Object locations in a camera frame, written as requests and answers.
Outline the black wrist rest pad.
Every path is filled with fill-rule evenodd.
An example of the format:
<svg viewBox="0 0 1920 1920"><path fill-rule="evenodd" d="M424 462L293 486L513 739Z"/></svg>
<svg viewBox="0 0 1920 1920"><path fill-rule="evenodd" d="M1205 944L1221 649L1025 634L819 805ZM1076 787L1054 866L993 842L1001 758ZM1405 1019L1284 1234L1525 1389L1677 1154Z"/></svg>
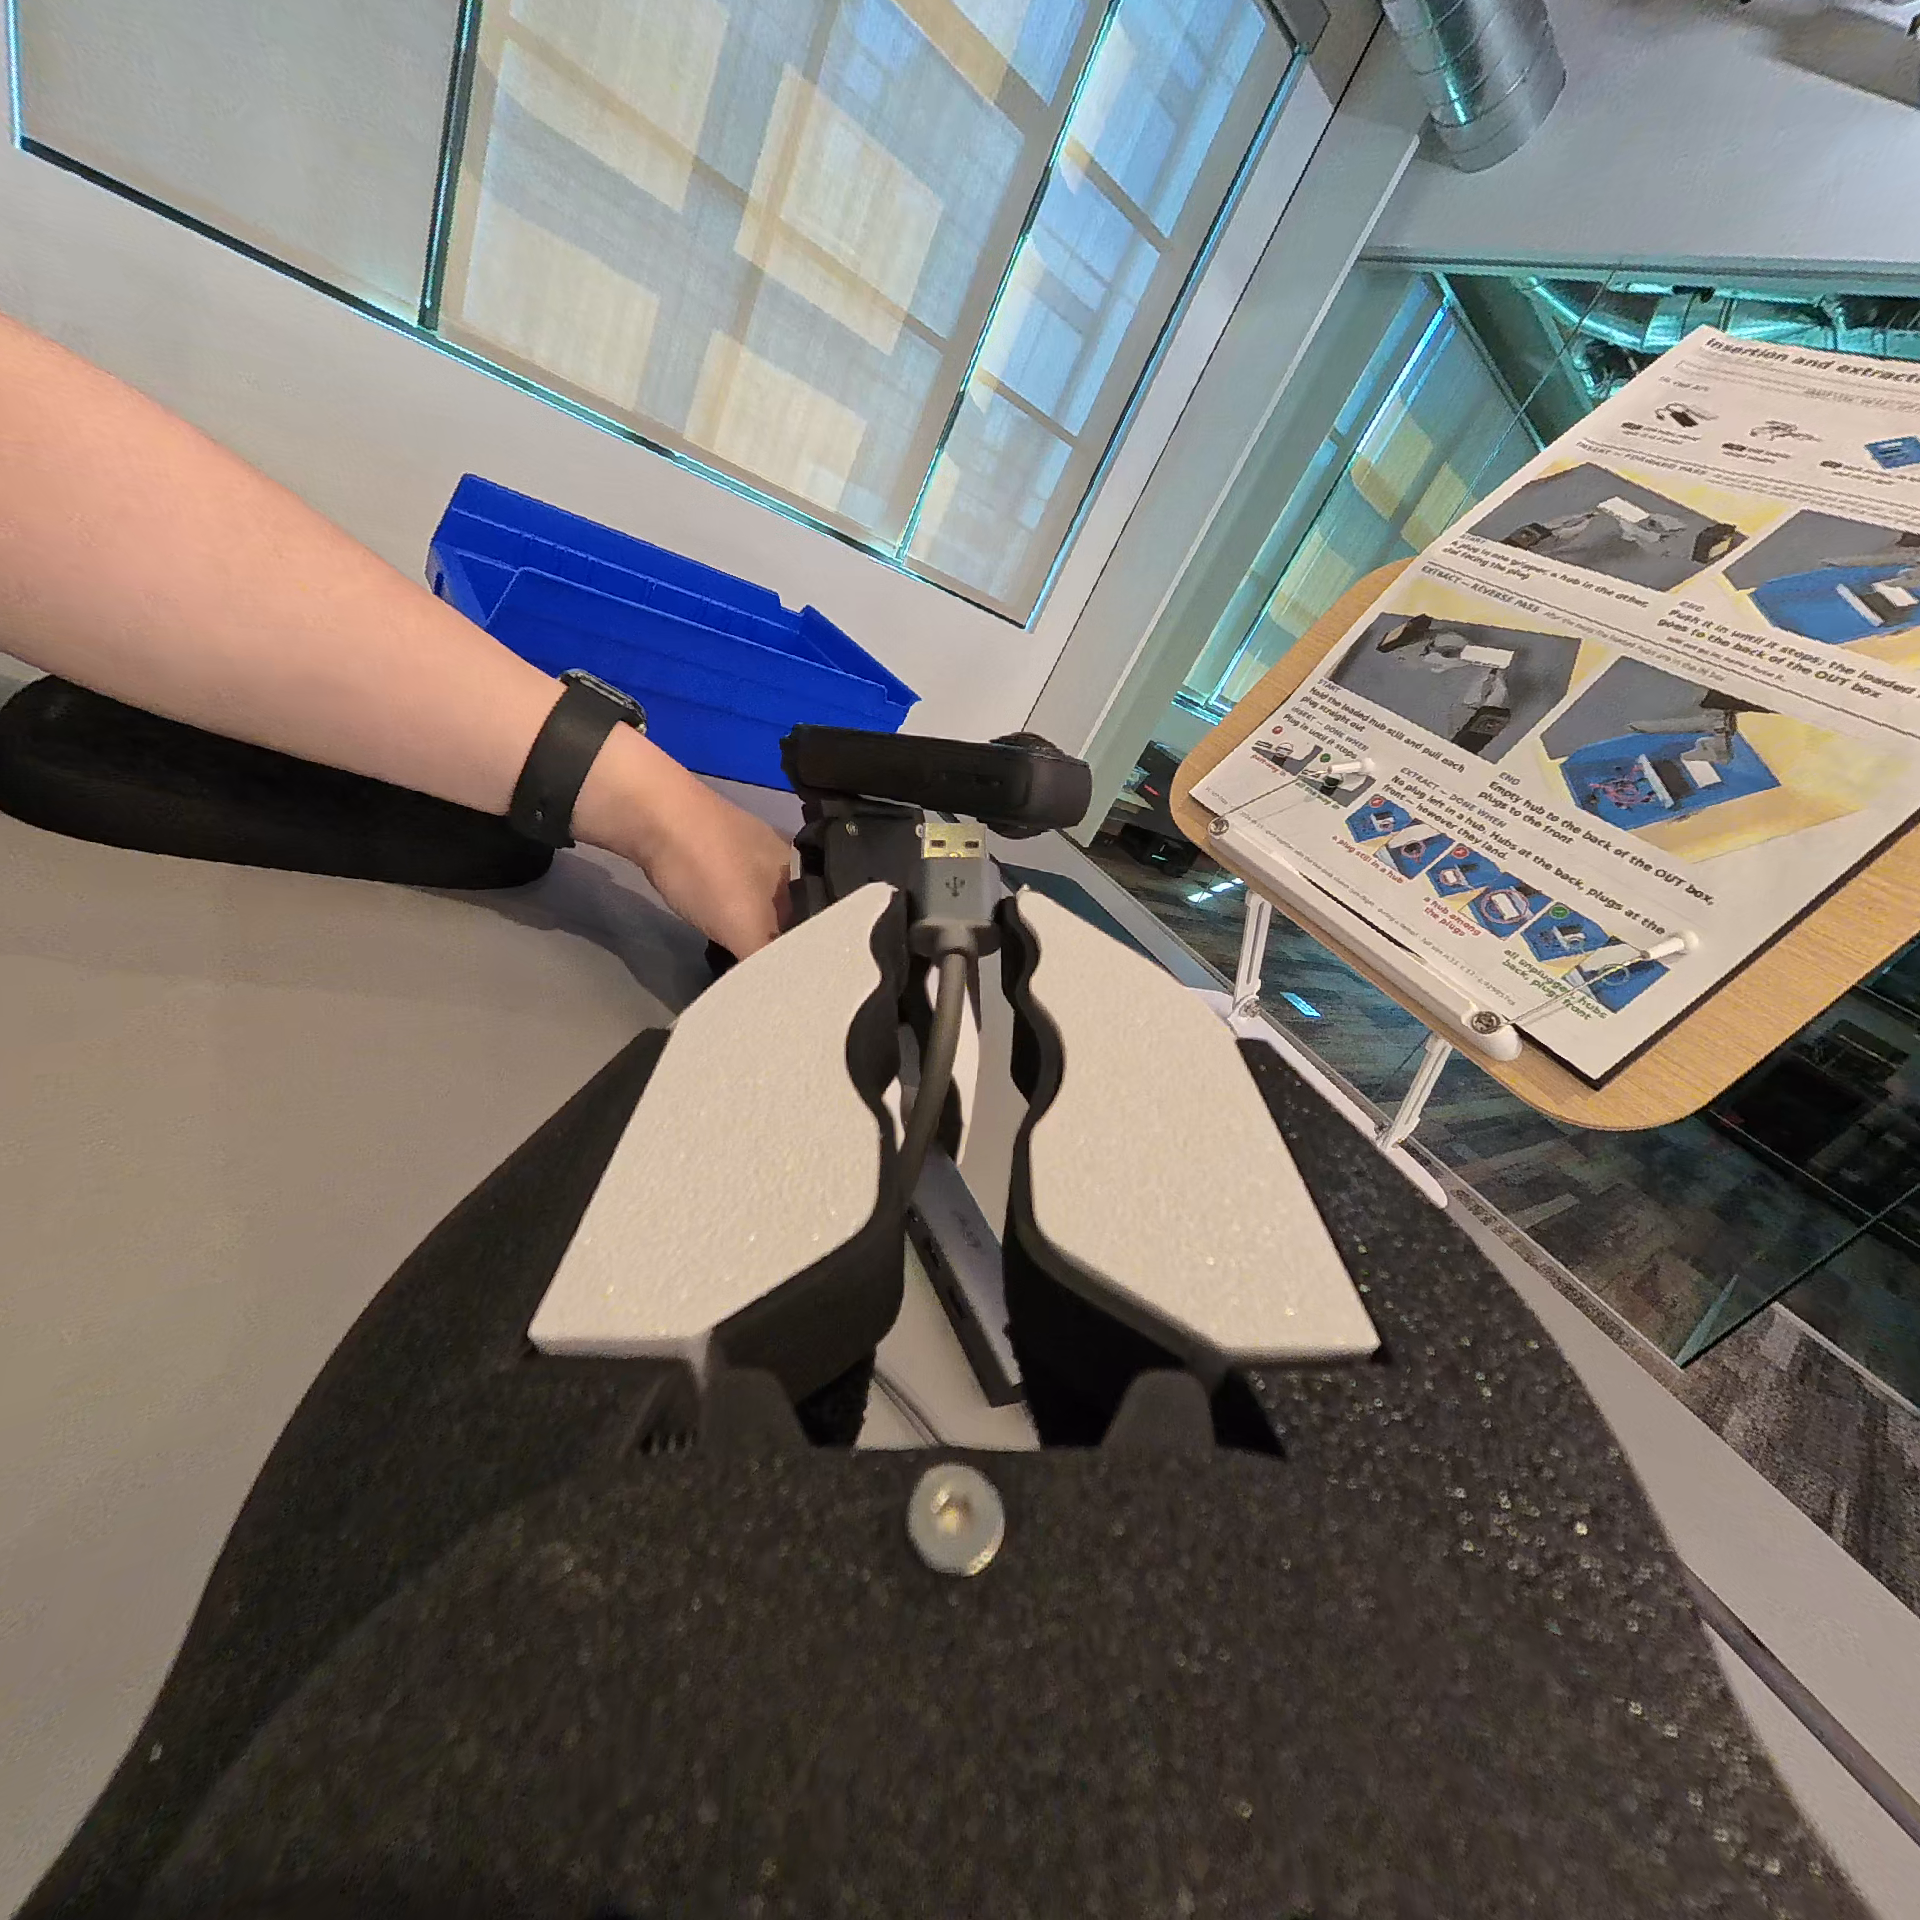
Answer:
<svg viewBox="0 0 1920 1920"><path fill-rule="evenodd" d="M5 701L2 813L93 846L437 891L515 890L556 858L492 815L52 677Z"/></svg>

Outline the person's left hand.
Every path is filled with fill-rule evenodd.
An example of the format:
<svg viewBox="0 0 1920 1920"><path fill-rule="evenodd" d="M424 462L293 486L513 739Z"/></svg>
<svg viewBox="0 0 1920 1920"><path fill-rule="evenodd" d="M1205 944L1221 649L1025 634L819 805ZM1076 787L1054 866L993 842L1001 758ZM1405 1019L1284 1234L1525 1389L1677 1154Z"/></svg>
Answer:
<svg viewBox="0 0 1920 1920"><path fill-rule="evenodd" d="M594 758L572 838L632 863L665 909L733 959L789 925L790 842L633 727L618 726Z"/></svg>

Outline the person's left forearm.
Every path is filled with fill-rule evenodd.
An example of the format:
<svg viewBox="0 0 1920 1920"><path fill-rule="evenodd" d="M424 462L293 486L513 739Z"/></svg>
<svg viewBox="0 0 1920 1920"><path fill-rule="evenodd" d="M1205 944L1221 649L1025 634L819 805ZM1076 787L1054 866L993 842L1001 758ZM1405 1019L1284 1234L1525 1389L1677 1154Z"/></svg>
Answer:
<svg viewBox="0 0 1920 1920"><path fill-rule="evenodd" d="M554 679L148 395L2 320L5 657L504 816Z"/></svg>

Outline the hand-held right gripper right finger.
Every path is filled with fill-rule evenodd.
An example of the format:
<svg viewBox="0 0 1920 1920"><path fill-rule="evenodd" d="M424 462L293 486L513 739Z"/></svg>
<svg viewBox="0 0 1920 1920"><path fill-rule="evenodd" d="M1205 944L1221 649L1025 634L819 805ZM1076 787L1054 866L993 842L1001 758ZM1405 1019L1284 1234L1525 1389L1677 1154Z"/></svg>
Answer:
<svg viewBox="0 0 1920 1920"><path fill-rule="evenodd" d="M1218 1390L1377 1361L1377 1322L1222 1017L1035 890L1001 926L1026 1102L1001 1264L1032 1402L1116 1405L1166 1365Z"/></svg>

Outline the large window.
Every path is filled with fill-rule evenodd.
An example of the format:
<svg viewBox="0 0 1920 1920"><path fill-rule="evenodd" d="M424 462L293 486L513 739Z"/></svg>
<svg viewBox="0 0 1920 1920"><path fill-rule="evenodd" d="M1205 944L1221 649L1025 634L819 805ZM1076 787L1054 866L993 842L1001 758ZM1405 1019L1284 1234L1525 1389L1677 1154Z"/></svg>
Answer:
<svg viewBox="0 0 1920 1920"><path fill-rule="evenodd" d="M5 118L1026 623L1307 32L1260 2L5 5Z"/></svg>

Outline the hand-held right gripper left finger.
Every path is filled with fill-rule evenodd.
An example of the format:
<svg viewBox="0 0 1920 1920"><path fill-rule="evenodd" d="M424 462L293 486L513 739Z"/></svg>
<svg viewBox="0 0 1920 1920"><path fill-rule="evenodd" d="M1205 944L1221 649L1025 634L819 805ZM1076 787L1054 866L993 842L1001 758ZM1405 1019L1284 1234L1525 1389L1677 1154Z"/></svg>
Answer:
<svg viewBox="0 0 1920 1920"><path fill-rule="evenodd" d="M762 1370L789 1400L873 1357L906 1285L906 898L868 883L674 1022L528 1327L544 1357Z"/></svg>

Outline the printed instruction sheet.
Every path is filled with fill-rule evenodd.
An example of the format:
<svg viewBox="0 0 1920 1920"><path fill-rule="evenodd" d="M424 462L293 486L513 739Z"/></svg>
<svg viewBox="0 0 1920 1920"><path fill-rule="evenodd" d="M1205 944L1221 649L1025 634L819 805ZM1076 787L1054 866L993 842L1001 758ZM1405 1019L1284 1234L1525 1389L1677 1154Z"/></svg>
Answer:
<svg viewBox="0 0 1920 1920"><path fill-rule="evenodd" d="M1190 785L1453 1050L1608 1088L1916 845L1916 362L1701 328Z"/></svg>

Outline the blue plastic bin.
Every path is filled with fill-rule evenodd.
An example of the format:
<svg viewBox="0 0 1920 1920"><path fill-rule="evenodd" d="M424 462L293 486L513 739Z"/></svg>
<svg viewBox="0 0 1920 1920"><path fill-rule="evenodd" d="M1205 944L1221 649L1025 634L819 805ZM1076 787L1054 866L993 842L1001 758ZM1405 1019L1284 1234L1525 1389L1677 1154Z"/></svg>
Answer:
<svg viewBox="0 0 1920 1920"><path fill-rule="evenodd" d="M794 727L893 735L918 702L816 609L476 473L451 494L425 579L526 663L633 698L652 742L704 778L786 787Z"/></svg>

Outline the grey desk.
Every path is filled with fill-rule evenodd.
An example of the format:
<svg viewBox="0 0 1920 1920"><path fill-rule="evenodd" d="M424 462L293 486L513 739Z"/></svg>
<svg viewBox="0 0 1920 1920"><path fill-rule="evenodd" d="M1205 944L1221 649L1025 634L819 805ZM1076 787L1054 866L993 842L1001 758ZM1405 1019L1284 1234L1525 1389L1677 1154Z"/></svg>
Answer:
<svg viewBox="0 0 1920 1920"><path fill-rule="evenodd" d="M1916 1915L1916 1616L1268 1047L1270 1455L523 1327L699 942L5 826L5 1915Z"/></svg>

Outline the grey USB hub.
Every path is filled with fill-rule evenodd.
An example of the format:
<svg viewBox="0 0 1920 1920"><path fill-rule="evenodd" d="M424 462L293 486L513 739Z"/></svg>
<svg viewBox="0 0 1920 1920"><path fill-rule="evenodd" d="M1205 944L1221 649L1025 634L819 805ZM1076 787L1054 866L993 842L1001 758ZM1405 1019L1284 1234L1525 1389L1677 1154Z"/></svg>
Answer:
<svg viewBox="0 0 1920 1920"><path fill-rule="evenodd" d="M941 1146L933 1146L923 1160L904 1226L982 1400L995 1408L1021 1406L1025 1382L1010 1339L1001 1243Z"/></svg>

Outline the silver ventilation duct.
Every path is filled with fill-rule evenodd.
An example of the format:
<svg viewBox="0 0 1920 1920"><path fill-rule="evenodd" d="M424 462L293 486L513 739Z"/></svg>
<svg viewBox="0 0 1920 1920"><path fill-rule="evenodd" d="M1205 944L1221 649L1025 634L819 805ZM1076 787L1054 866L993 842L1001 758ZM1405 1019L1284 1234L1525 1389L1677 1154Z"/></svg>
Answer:
<svg viewBox="0 0 1920 1920"><path fill-rule="evenodd" d="M1564 96L1569 71L1545 2L1380 2L1460 174L1518 153Z"/></svg>

